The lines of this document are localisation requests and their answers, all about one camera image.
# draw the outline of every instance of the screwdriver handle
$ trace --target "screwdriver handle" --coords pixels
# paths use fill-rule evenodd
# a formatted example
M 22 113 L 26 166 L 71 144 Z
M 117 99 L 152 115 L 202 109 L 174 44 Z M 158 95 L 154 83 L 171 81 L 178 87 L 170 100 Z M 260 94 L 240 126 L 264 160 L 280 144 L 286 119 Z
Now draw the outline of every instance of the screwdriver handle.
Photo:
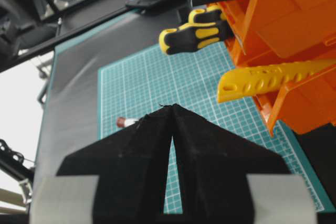
M 189 23 L 211 23 L 219 20 L 226 20 L 226 16 L 218 5 L 192 10 L 188 16 Z
M 173 55 L 179 52 L 196 52 L 232 36 L 233 32 L 226 20 L 186 23 L 178 28 L 163 30 L 159 36 L 159 44 L 164 53 Z

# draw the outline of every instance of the yellow plastic part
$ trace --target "yellow plastic part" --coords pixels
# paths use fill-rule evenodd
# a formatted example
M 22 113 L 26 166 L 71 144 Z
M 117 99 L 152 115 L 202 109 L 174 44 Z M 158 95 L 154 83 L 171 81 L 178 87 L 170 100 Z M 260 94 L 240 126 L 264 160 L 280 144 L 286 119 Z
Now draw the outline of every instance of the yellow plastic part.
M 208 6 L 206 9 L 194 9 L 192 10 L 190 13 L 189 13 L 189 16 L 188 16 L 188 23 L 195 23 L 194 20 L 195 20 L 195 16 L 199 15 L 199 14 L 202 14 L 202 13 L 205 13 L 205 12 L 212 12 L 214 10 L 220 10 L 222 11 L 221 7 L 218 6 L 217 4 L 214 4 L 214 5 L 211 5 L 211 6 Z M 225 13 L 221 13 L 221 19 L 222 20 L 226 20 L 226 16 L 225 16 Z
M 179 26 L 179 30 L 187 29 L 189 27 L 209 27 L 209 26 L 214 26 L 216 25 L 215 22 L 211 23 L 185 23 L 182 26 Z
M 215 42 L 218 42 L 219 41 L 219 38 L 212 38 L 212 39 L 207 39 L 207 40 L 204 40 L 202 42 L 200 42 L 198 45 L 197 45 L 197 48 L 198 49 L 201 49 L 203 47 L 206 47 L 212 43 L 215 43 Z
M 177 31 L 176 28 L 170 28 L 170 29 L 163 30 L 159 35 L 159 45 L 160 45 L 161 51 L 164 52 L 165 54 L 167 53 L 169 46 L 164 42 L 164 37 L 167 34 L 174 33 L 176 31 Z
M 221 77 L 217 100 L 226 102 L 276 91 L 289 81 L 299 82 L 335 63 L 336 59 L 325 59 L 233 69 Z
M 218 28 L 208 28 L 208 29 L 197 29 L 196 37 L 199 39 L 203 39 L 206 37 L 210 37 L 219 33 Z

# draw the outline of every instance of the black table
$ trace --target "black table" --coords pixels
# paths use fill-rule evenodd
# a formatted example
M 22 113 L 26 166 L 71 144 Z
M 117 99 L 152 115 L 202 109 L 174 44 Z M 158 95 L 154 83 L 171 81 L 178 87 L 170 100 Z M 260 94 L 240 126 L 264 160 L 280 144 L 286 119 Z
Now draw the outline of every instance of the black table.
M 64 30 L 94 18 L 94 13 L 119 8 L 122 0 L 101 1 L 86 12 L 64 19 Z M 170 2 L 152 12 L 132 13 L 90 39 L 62 52 L 54 64 L 53 81 L 41 127 L 34 190 L 44 176 L 54 176 L 64 157 L 97 140 L 97 71 L 100 67 L 156 44 L 162 29 L 178 26 Z M 336 205 L 336 129 L 330 125 L 298 136 L 329 197 Z

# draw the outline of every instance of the small bottle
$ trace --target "small bottle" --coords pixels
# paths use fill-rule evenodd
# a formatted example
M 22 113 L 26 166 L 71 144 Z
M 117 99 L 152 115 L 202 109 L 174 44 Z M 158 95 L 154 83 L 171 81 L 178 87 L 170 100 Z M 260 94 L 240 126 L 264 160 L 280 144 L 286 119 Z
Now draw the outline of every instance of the small bottle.
M 118 117 L 117 118 L 117 126 L 119 128 L 125 128 L 125 127 L 128 127 L 132 124 L 134 124 L 135 122 L 137 122 L 138 119 L 136 118 L 123 118 L 123 117 Z

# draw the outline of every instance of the orange storage bin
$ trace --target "orange storage bin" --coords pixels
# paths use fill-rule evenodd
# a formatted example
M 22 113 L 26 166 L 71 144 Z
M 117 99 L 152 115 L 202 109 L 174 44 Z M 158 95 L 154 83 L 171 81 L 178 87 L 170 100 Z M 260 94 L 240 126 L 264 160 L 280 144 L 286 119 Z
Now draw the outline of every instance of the orange storage bin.
M 235 34 L 225 45 L 238 67 L 336 58 L 336 0 L 230 0 L 217 4 Z M 298 134 L 335 123 L 336 66 L 254 100 L 271 134 L 278 119 Z

